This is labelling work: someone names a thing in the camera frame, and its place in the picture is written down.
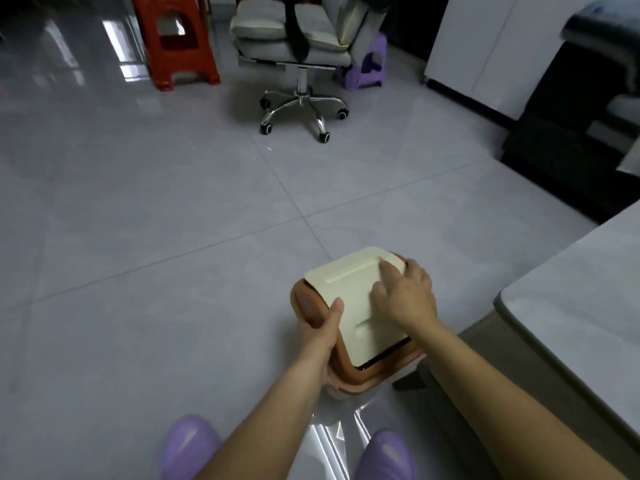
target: office chair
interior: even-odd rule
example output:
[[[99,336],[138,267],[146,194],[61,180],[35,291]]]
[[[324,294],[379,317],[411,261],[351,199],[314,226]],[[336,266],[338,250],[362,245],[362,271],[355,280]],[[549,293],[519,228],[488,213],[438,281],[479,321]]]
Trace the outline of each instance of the office chair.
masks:
[[[307,71],[362,65],[385,15],[384,10],[373,9],[363,0],[322,0],[322,5],[295,5],[295,18],[308,41],[308,55],[300,62],[287,39],[284,3],[277,0],[241,1],[230,26],[240,64],[270,64],[283,71],[286,66],[298,69],[298,85],[294,90],[264,92],[260,106],[267,113],[260,122],[260,132],[270,134],[271,119],[277,112],[300,105],[311,110],[318,125],[320,142],[327,143],[329,132],[314,103],[332,101],[340,104],[339,120],[349,115],[349,106],[339,97],[314,94],[307,84]],[[283,96],[285,100],[272,107],[270,97],[274,95]]]

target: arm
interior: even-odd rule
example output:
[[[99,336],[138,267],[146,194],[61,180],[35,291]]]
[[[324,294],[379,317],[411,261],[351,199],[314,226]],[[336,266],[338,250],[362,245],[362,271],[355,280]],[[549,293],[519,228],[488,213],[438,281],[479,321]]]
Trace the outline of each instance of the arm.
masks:
[[[344,310],[336,299],[317,330],[299,323],[299,357],[211,457],[195,480],[284,480],[311,420]]]
[[[426,352],[433,376],[505,479],[624,479],[439,320],[431,279],[415,261],[404,276],[389,263],[380,268],[374,302]]]

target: person's left hand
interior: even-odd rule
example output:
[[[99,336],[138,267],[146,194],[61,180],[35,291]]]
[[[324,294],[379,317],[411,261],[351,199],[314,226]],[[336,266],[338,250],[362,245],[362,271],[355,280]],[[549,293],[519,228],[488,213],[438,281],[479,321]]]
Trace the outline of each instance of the person's left hand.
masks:
[[[298,360],[313,369],[317,368],[322,374],[322,381],[325,385],[332,382],[327,370],[327,364],[331,350],[338,339],[338,325],[340,325],[343,311],[344,302],[342,298],[336,298],[320,328],[313,328],[309,323],[298,320],[301,342]]]

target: table top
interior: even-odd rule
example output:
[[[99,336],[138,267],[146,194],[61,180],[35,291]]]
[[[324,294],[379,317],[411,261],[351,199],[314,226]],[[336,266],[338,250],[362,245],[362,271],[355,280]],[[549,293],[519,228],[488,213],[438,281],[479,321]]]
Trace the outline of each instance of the table top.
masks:
[[[640,435],[640,202],[497,301]]]

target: shoe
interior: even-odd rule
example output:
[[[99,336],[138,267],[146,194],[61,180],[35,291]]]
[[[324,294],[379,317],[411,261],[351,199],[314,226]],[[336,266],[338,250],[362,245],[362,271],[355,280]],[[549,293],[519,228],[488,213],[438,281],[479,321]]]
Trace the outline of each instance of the shoe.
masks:
[[[176,421],[160,457],[164,480],[191,480],[204,467],[222,439],[211,425],[196,414]]]
[[[415,480],[413,460],[402,437],[388,429],[377,431],[362,454],[355,480]]]

